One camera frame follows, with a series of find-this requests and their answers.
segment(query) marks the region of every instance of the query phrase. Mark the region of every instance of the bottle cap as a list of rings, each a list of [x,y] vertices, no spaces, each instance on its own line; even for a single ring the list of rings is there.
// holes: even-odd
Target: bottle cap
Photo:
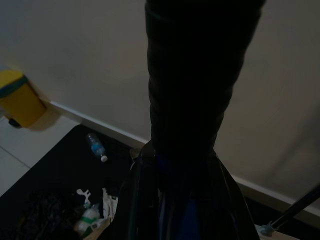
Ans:
[[[108,160],[107,156],[102,156],[102,157],[101,157],[101,162],[104,163],[104,162],[107,161],[107,160]]]

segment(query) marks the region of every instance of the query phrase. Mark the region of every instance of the white wall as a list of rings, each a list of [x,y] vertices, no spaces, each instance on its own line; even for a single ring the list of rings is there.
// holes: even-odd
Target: white wall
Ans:
[[[320,182],[319,9],[267,1],[216,143],[233,175],[292,199]],[[144,0],[1,1],[1,63],[48,99],[142,140],[146,49]]]

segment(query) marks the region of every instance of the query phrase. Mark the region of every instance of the plastic water bottle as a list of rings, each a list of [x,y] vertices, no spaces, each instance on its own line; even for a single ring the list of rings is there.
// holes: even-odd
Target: plastic water bottle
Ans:
[[[108,160],[107,156],[106,156],[106,149],[104,148],[104,146],[102,145],[102,143],[99,141],[99,138],[97,137],[97,135],[95,135],[94,133],[89,133],[86,136],[86,139],[90,145],[90,148],[93,152],[93,154],[97,157],[101,159],[101,162],[105,162]]]

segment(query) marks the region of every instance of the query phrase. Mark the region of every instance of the tile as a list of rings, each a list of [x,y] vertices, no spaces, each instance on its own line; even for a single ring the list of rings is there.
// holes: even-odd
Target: tile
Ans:
[[[32,167],[78,124],[49,109],[31,128],[14,128],[2,118],[0,146]]]
[[[28,167],[0,148],[0,196],[28,170]]]

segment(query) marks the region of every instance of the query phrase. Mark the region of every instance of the trash bin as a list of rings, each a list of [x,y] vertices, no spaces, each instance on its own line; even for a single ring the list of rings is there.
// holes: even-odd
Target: trash bin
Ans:
[[[13,118],[22,127],[30,127],[46,111],[23,73],[0,71],[0,107],[5,116]]]

